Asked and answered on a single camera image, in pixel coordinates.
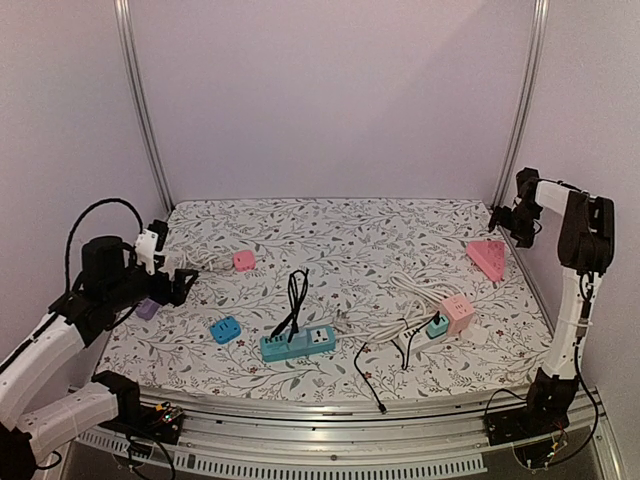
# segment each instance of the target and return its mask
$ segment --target floral tablecloth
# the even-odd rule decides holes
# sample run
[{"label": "floral tablecloth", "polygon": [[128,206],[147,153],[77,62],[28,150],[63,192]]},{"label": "floral tablecloth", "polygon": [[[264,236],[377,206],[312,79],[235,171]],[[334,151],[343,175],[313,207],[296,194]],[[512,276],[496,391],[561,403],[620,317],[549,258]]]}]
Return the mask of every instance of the floral tablecloth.
[{"label": "floral tablecloth", "polygon": [[[220,268],[201,274],[188,301],[163,307],[149,322],[132,316],[111,335],[98,370],[141,385],[188,393],[303,402],[371,397],[353,365],[358,339],[330,353],[265,364],[259,339],[288,313],[287,279],[309,268],[301,326],[398,318],[409,297],[391,288],[389,273],[427,272],[462,289],[489,338],[476,346],[457,338],[413,355],[403,371],[391,345],[365,349],[358,360],[382,399],[455,395],[528,383],[550,334],[510,252],[504,281],[492,283],[465,253],[489,234],[479,201],[291,199],[197,201],[172,213],[165,251],[207,247]],[[257,268],[225,270],[232,254],[250,249]],[[337,318],[338,310],[347,318]],[[240,337],[218,345],[209,327],[232,315]]]}]

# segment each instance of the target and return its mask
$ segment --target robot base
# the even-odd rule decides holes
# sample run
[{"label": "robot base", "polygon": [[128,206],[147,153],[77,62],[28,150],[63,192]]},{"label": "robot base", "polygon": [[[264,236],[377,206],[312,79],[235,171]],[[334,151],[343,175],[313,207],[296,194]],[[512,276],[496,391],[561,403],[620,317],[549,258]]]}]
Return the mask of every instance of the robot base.
[{"label": "robot base", "polygon": [[534,423],[525,407],[493,412],[484,418],[485,432],[491,446],[545,435],[559,430],[559,426],[569,426],[569,418],[566,415],[556,418],[554,422]]}]

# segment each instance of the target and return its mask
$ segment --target blue outlet adapter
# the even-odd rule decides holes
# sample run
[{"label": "blue outlet adapter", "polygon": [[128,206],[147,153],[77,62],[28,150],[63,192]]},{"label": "blue outlet adapter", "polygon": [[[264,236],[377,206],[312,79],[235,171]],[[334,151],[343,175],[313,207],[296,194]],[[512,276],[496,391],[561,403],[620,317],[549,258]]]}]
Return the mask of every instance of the blue outlet adapter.
[{"label": "blue outlet adapter", "polygon": [[213,335],[214,340],[220,345],[229,343],[242,333],[240,324],[233,317],[226,317],[217,321],[215,325],[209,327],[209,331],[211,335]]},{"label": "blue outlet adapter", "polygon": [[433,340],[434,338],[438,338],[440,335],[447,333],[448,328],[449,319],[446,315],[441,313],[438,318],[427,325],[427,335],[431,340]]},{"label": "blue outlet adapter", "polygon": [[304,357],[315,353],[323,353],[336,348],[336,336],[329,325],[304,328],[287,342],[289,333],[282,333],[274,338],[260,339],[260,352],[265,362],[277,362],[289,358]]}]

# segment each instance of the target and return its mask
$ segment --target white power cord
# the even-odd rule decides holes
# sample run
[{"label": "white power cord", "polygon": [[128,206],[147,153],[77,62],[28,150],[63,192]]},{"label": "white power cord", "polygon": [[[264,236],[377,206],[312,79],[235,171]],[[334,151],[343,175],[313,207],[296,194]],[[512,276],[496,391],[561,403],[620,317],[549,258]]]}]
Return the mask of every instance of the white power cord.
[{"label": "white power cord", "polygon": [[345,333],[336,335],[337,339],[344,338],[362,338],[366,343],[379,344],[395,340],[405,330],[424,325],[435,313],[433,307],[437,308],[440,303],[456,293],[461,293],[460,289],[455,285],[447,282],[433,282],[430,284],[418,283],[404,272],[393,272],[389,275],[389,283],[394,287],[414,294],[416,299],[409,302],[404,315],[396,320],[379,322],[370,325],[368,319],[349,320],[349,323],[361,323],[362,330],[354,333]]},{"label": "white power cord", "polygon": [[182,250],[179,255],[181,257],[177,259],[180,264],[178,268],[193,268],[204,272],[233,269],[233,255],[228,252],[227,255],[224,255],[214,252],[212,249],[200,247],[191,252]]}]

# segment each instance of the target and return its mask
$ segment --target purple block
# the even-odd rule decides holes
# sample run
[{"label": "purple block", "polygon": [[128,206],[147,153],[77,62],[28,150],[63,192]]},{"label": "purple block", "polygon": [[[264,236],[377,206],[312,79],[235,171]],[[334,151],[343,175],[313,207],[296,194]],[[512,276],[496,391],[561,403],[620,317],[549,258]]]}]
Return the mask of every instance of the purple block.
[{"label": "purple block", "polygon": [[138,305],[138,308],[136,308],[136,315],[143,320],[151,320],[160,306],[161,305],[159,303],[156,303],[153,300],[147,298],[140,305]]}]

